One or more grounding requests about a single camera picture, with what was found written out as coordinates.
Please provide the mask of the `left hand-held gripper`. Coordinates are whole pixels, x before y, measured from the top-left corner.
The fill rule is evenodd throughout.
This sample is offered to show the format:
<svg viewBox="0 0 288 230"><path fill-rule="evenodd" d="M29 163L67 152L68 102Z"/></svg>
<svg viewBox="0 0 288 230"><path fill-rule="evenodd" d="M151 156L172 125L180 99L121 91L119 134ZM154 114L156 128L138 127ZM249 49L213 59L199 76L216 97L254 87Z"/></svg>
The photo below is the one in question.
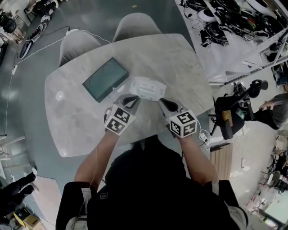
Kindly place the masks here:
<svg viewBox="0 0 288 230"><path fill-rule="evenodd" d="M140 102L141 98L138 95L125 94L119 96L113 106L105 112L105 130L121 135L134 122Z"/></svg>

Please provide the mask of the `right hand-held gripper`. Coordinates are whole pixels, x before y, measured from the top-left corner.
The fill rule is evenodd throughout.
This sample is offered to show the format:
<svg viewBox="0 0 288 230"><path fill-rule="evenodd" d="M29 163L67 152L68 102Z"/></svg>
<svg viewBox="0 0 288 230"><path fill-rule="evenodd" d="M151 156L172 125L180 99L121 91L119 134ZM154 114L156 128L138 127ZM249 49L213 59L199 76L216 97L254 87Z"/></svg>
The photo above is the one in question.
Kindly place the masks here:
<svg viewBox="0 0 288 230"><path fill-rule="evenodd" d="M174 99L160 98L160 109L166 117L167 129L175 137L187 137L197 131L197 119L191 110Z"/></svg>

